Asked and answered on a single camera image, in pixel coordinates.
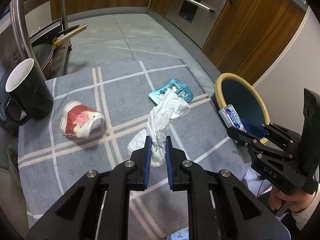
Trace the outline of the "person's right hand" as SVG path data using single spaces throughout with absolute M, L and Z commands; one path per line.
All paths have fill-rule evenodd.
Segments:
M 291 202 L 289 209 L 295 213 L 299 213 L 307 209 L 315 199 L 316 192 L 308 194 L 303 190 L 298 190 L 295 194 L 288 196 L 275 186 L 272 186 L 268 204 L 271 210 L 279 210 L 282 201 Z

